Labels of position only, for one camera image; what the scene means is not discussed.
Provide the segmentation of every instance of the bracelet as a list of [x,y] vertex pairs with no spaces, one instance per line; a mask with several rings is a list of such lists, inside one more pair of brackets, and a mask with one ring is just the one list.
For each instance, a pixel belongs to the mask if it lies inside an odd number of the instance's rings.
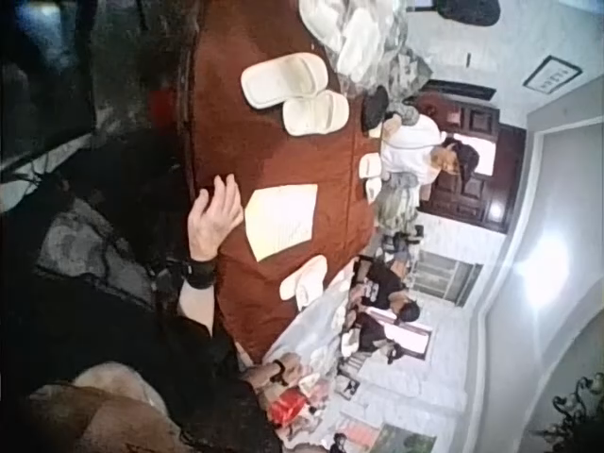
[[290,384],[283,378],[283,373],[285,373],[285,365],[281,361],[273,361],[273,363],[279,367],[279,372],[276,375],[271,376],[270,381],[274,384],[281,384],[284,387],[288,387]]
[[192,288],[206,290],[216,282],[216,258],[209,261],[187,260],[183,275]]

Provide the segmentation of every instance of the brown tablecloth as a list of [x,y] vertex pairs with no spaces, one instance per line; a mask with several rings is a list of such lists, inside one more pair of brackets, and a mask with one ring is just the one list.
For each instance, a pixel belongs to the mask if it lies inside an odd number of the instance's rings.
[[[343,130],[301,138],[285,132],[281,106],[254,110],[245,102],[240,76],[252,64],[300,51],[316,53],[327,62],[300,21],[297,2],[204,3],[189,99],[187,170],[192,189],[209,186],[215,175],[233,173],[245,206],[256,189],[318,184],[309,242],[256,262],[240,226],[220,250],[217,300],[226,328],[259,361],[296,315],[294,301],[279,298],[283,278],[323,254],[328,284],[368,243],[373,216],[358,167],[361,156],[378,151],[378,145],[361,135],[360,101],[352,103]],[[329,86],[337,90],[331,71],[329,78]]]

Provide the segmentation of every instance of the red bag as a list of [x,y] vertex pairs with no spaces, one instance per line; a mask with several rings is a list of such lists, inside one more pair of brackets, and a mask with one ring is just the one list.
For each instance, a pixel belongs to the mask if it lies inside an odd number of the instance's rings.
[[280,426],[287,427],[307,404],[307,399],[297,389],[287,389],[281,397],[268,409],[271,421]]

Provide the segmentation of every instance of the black bag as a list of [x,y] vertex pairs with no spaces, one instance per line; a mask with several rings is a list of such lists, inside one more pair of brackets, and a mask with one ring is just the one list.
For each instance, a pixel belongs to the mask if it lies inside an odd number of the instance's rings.
[[438,0],[436,9],[445,19],[468,25],[495,25],[501,16],[499,0]]

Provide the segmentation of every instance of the white shirt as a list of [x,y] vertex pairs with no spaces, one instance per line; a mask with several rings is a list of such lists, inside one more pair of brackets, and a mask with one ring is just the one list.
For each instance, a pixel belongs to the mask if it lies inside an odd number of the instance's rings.
[[430,153],[445,136],[432,119],[420,115],[415,126],[401,126],[387,142],[382,141],[382,170],[386,174],[411,172],[420,186],[431,184],[440,170],[431,165]]

